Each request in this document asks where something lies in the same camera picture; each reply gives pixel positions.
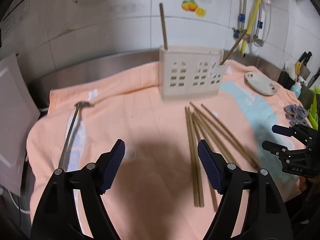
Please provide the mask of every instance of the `gray cloth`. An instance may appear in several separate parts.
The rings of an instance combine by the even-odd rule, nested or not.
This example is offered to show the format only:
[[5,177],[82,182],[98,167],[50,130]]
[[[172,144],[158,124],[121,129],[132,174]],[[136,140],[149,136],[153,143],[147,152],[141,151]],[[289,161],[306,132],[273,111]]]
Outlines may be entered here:
[[290,125],[293,126],[296,123],[299,123],[309,127],[305,119],[309,114],[309,110],[297,105],[288,105],[284,108],[284,110],[286,112],[285,117],[290,120]]

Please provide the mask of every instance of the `yellow hose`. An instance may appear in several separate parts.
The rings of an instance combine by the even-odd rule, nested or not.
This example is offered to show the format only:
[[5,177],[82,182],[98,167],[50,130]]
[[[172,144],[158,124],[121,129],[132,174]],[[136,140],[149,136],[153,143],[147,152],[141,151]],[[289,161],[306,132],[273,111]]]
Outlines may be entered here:
[[[251,35],[252,27],[253,27],[253,24],[254,24],[255,19],[257,17],[257,13],[258,13],[261,1],[262,0],[257,0],[256,4],[254,5],[254,9],[253,9],[253,12],[251,14],[250,21],[249,21],[249,24],[248,24],[248,27],[247,27],[247,34],[248,35]],[[247,46],[247,41],[243,41],[242,42],[242,46],[241,46],[241,51],[240,51],[242,55],[245,53],[245,47],[246,46]]]

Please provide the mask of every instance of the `peach cloth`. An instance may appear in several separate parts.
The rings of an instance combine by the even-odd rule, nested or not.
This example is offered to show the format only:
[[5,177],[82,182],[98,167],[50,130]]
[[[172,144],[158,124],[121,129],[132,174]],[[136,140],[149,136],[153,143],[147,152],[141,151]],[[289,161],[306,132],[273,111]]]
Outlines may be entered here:
[[[222,82],[233,81],[251,91],[244,83],[248,71],[260,73],[254,66],[233,60],[226,65],[231,72]],[[27,141],[29,161],[36,177],[30,201],[33,220],[38,202],[53,171],[58,167],[65,142],[67,122],[74,114],[74,104],[88,100],[96,90],[93,108],[82,110],[86,141],[79,169],[110,151],[121,138],[129,153],[124,158],[114,183],[102,200],[121,239],[203,239],[214,210],[206,174],[202,168],[204,208],[193,205],[191,160],[184,106],[188,101],[163,102],[158,92],[158,63],[145,64],[96,82],[54,90],[46,117],[32,128]],[[278,124],[289,126],[283,106],[301,105],[293,92],[277,84],[278,93],[263,97],[272,107]],[[217,96],[194,100],[216,112],[251,153],[257,152],[255,134],[234,98],[220,90]],[[254,171],[247,161],[223,138],[243,170]],[[295,147],[302,148],[292,139]],[[287,198],[291,192],[281,192]],[[84,233],[91,236],[78,194],[79,219]],[[244,192],[233,235],[241,232],[248,194]]]

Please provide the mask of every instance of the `bolt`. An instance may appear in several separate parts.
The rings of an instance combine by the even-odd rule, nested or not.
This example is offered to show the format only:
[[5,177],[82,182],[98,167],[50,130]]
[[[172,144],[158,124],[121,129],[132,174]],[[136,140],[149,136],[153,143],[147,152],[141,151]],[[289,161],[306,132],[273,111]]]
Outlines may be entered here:
[[87,164],[87,169],[88,170],[93,170],[96,167],[96,165],[94,163],[88,163]]
[[228,163],[227,167],[230,169],[230,170],[234,170],[236,168],[236,165],[233,164],[233,163]]
[[264,175],[264,176],[268,175],[268,171],[265,170],[265,169],[261,169],[261,170],[260,170],[260,173],[261,173],[262,175]]
[[56,174],[56,175],[60,175],[62,173],[62,169],[56,169],[55,171],[54,171],[54,174]]

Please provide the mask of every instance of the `blue gripper pad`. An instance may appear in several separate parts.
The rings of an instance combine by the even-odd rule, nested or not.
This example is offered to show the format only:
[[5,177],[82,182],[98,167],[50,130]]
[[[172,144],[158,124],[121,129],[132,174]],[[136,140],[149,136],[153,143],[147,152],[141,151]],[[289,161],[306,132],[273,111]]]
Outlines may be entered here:
[[276,125],[276,124],[272,127],[272,131],[274,133],[282,134],[287,137],[291,137],[294,134],[294,131],[291,128],[283,127],[283,126]]
[[110,154],[113,152],[113,155],[103,172],[103,183],[102,183],[102,186],[100,187],[102,194],[104,194],[108,189],[111,188],[111,185],[120,167],[121,161],[124,157],[124,151],[125,151],[124,141],[122,140],[118,140],[118,141],[119,143],[115,151],[113,152],[113,149],[112,149],[110,152]]
[[205,140],[201,140],[198,143],[198,155],[201,160],[201,163],[204,167],[205,172],[207,173],[208,179],[212,188],[218,191],[219,194],[222,194],[222,174],[218,165],[215,163],[214,159],[211,156],[213,153]]

